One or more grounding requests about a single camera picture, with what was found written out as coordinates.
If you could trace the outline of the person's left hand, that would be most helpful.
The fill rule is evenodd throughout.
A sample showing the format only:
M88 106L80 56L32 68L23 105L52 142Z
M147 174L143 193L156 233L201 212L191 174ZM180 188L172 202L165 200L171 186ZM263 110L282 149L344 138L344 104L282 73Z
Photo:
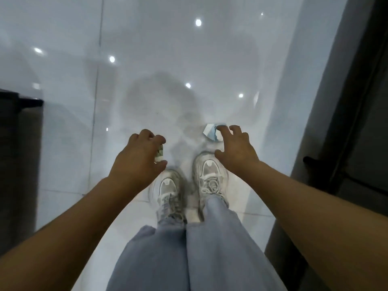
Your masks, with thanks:
M164 143L163 136L154 135L147 129L132 134L114 161L107 177L109 182L134 198L155 180L152 165L158 148Z

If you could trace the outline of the white sneaker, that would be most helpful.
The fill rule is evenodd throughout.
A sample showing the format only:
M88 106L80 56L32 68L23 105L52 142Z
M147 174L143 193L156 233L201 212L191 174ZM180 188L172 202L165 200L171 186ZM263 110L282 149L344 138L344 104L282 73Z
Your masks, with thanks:
M201 221L205 219L203 210L209 196L220 196L229 207L227 200L229 175L214 153L202 151L196 156L192 166L192 178L198 194L198 214Z
M187 224L184 187L183 177L173 169L165 169L149 186L149 201L159 224Z

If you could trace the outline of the person's right hand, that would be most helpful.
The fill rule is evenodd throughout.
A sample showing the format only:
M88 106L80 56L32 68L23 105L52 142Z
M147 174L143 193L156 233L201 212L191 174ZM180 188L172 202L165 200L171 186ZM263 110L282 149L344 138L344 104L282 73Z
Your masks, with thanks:
M259 157L250 144L249 134L243 132L243 137L234 137L229 127L218 126L223 136L224 150L229 153L228 162L220 162L228 171L245 180L253 175L260 164Z

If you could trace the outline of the small blue white packet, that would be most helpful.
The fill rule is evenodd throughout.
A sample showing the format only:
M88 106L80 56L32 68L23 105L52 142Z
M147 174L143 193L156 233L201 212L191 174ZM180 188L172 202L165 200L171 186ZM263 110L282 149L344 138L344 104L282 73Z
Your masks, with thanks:
M218 130L218 128L217 128L218 126L227 127L227 125L224 123L209 123L204 128L203 134L211 141L223 142L224 139L223 139L223 136L221 134L221 131Z

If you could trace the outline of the person's right forearm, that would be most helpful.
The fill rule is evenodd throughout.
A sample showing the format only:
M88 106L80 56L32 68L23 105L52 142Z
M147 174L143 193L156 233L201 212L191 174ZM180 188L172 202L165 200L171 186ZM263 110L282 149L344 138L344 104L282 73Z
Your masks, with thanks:
M250 161L236 173L333 291L388 291L388 217Z

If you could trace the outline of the person's left forearm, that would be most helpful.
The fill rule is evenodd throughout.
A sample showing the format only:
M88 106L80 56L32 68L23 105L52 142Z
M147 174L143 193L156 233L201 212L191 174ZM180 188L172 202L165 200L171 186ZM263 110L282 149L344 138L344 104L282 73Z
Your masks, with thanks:
M0 291L71 291L103 235L152 181L107 177L0 258Z

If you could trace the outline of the white left sneaker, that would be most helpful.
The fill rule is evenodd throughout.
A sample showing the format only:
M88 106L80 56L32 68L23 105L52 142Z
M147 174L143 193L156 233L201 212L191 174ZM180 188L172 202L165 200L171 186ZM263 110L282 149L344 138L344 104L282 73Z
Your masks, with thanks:
M165 169L149 186L149 201L159 224L187 224L184 187L183 177L173 169Z

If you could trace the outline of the white right sneaker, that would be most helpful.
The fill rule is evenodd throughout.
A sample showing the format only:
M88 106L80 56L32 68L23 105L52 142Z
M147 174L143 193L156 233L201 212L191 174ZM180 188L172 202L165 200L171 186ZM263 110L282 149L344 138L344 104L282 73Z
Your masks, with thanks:
M209 196L220 196L229 207L227 200L229 175L214 153L202 151L196 156L192 166L192 178L198 194L198 214L201 221L205 219L203 210Z

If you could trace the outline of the dark grey cabinet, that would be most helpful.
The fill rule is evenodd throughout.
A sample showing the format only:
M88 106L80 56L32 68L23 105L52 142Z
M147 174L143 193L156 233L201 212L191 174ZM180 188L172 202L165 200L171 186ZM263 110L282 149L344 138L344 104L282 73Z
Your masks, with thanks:
M0 257L35 231L43 105L0 89Z

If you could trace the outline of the light blue jeans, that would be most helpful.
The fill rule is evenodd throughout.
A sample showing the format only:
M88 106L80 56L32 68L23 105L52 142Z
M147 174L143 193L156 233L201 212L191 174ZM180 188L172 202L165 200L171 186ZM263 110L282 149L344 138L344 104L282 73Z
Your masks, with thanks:
M121 253L106 291L287 291L237 214L207 197L205 220L143 226Z

